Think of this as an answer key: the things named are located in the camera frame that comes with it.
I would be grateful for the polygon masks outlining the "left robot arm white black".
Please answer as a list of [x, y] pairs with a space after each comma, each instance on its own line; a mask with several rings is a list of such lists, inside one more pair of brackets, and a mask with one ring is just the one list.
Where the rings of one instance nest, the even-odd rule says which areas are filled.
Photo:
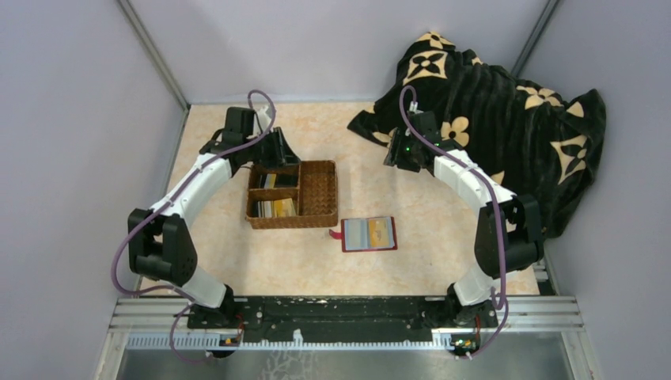
[[299, 163], [275, 116], [272, 105], [229, 108], [223, 128], [200, 148], [177, 185], [150, 208], [131, 212], [124, 245], [133, 273], [166, 283], [199, 306], [221, 313], [233, 308], [232, 288], [199, 266], [190, 227], [243, 165], [281, 169]]

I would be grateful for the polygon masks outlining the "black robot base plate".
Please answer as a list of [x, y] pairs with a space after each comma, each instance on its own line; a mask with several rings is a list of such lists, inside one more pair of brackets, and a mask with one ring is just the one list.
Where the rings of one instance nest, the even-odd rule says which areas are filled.
[[247, 296], [220, 310], [194, 305], [190, 329], [233, 329], [245, 343], [424, 343], [435, 329], [495, 328], [491, 302], [459, 307], [450, 296]]

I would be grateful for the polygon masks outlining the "red leather card holder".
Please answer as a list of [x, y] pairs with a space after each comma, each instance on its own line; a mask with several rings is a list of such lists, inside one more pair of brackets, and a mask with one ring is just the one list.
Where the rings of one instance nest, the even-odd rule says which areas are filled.
[[[372, 249], [370, 247], [368, 220], [374, 218], [390, 218], [392, 223], [392, 232], [394, 246], [387, 249]], [[340, 221], [340, 230], [330, 229], [328, 235], [335, 240], [340, 241], [341, 249], [344, 253], [359, 252], [377, 252], [398, 250], [398, 241], [396, 237], [396, 224], [392, 216], [372, 217], [372, 218], [345, 218]]]

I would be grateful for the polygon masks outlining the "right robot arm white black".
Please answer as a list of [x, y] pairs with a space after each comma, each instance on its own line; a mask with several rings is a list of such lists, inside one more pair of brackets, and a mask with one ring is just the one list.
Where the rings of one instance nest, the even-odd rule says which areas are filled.
[[449, 186], [477, 217], [476, 262], [449, 288], [459, 307], [491, 300], [500, 306], [506, 276], [523, 271], [544, 256], [540, 206], [488, 176], [464, 147], [441, 138], [432, 112], [402, 112], [404, 122], [392, 137], [387, 166], [412, 172], [425, 169]]

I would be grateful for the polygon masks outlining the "brown wicker basket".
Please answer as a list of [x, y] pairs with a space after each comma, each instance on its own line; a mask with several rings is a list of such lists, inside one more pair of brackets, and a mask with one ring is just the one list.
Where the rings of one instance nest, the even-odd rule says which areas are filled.
[[[261, 174], [298, 175], [296, 188], [257, 188]], [[294, 200], [297, 215], [283, 218], [254, 218], [252, 206], [261, 200]], [[305, 229], [336, 226], [338, 212], [338, 177], [336, 163], [329, 160], [302, 161], [299, 165], [267, 169], [253, 165], [248, 177], [245, 219], [254, 230]]]

